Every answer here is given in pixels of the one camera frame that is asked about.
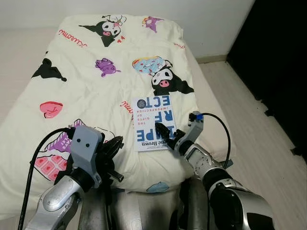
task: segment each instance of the pink heart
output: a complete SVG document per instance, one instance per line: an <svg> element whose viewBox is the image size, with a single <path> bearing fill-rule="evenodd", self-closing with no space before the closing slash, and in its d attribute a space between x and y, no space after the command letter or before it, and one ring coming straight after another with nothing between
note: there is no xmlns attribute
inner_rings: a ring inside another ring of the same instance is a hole
<svg viewBox="0 0 307 230"><path fill-rule="evenodd" d="M45 118L54 118L62 110L63 104L59 102L45 102L39 106Z"/></svg>

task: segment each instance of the pink pillow print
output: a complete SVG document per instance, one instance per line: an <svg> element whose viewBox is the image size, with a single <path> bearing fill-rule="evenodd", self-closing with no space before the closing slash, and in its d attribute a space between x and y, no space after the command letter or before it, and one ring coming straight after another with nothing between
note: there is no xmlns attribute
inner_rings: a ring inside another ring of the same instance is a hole
<svg viewBox="0 0 307 230"><path fill-rule="evenodd" d="M45 102L39 106L45 118L54 118L62 110L63 104L59 102Z"/></svg>
<svg viewBox="0 0 307 230"><path fill-rule="evenodd" d="M39 157L35 161L35 168L48 180L55 181L59 171L66 170L67 160L59 155Z"/></svg>

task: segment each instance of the white book cover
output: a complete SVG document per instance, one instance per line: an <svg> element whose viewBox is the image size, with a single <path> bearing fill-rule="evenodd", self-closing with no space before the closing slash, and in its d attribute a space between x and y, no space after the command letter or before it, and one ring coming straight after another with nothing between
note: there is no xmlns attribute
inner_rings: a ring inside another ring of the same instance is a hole
<svg viewBox="0 0 307 230"><path fill-rule="evenodd" d="M154 124L164 124L170 130L170 138L174 137L176 125L170 96L136 98L132 106L135 148L138 151L168 149Z"/></svg>

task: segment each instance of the black cable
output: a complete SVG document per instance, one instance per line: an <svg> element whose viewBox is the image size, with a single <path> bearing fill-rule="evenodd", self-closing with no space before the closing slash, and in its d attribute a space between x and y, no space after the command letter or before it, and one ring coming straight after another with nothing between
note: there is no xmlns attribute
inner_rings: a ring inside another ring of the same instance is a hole
<svg viewBox="0 0 307 230"><path fill-rule="evenodd" d="M23 230L23 225L24 225L24 217L25 217L25 212L27 209L27 204L28 204L28 199L29 199L29 194L30 194L30 187L31 187L31 180L32 180L32 174L33 174L33 170L34 170L34 164L35 164L35 160L37 158L37 155L40 151L40 149L43 147L43 145L45 144L45 142L52 137L54 134L59 133L59 132L68 132L70 129L69 128L59 128L56 129L54 131L52 131L51 133L49 133L38 145L38 147L36 148L32 160L30 162L30 169L29 169L29 173L28 173L28 179L27 179L27 184L25 187L25 192L24 192L24 202L23 202L23 207L21 209L21 213L20 213L20 218L19 218L19 224L18 224L18 230Z"/></svg>
<svg viewBox="0 0 307 230"><path fill-rule="evenodd" d="M203 113L202 115L208 115L208 116L212 116L212 117L216 118L222 124L222 126L225 129L225 132L227 134L227 139L228 139L228 148L227 148L227 156L226 156L226 160L224 162L223 168L226 169L228 161L229 161L230 148L231 148L229 131L228 131L226 125L224 124L224 122L217 115L210 114L210 113Z"/></svg>
<svg viewBox="0 0 307 230"><path fill-rule="evenodd" d="M229 161L230 148L231 148L229 131L228 131L226 125L224 124L224 122L217 115L210 114L210 113L202 113L202 115L208 115L208 116L212 116L212 117L216 118L222 124L222 126L225 129L225 132L227 134L227 140L228 140L228 148L227 148L227 155L226 155L226 160L224 162L223 168L226 169L228 161ZM209 201L209 197L208 197L208 200L207 200L207 210L208 210L207 230L209 230L210 229L210 201Z"/></svg>

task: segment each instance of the baseboard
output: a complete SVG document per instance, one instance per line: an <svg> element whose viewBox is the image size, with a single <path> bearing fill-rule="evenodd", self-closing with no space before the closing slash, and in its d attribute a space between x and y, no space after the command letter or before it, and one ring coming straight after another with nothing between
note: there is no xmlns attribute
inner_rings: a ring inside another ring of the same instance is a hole
<svg viewBox="0 0 307 230"><path fill-rule="evenodd" d="M216 55L216 56L203 56L196 58L199 64L201 63L209 63L209 62L216 62L216 61L226 61L227 55Z"/></svg>

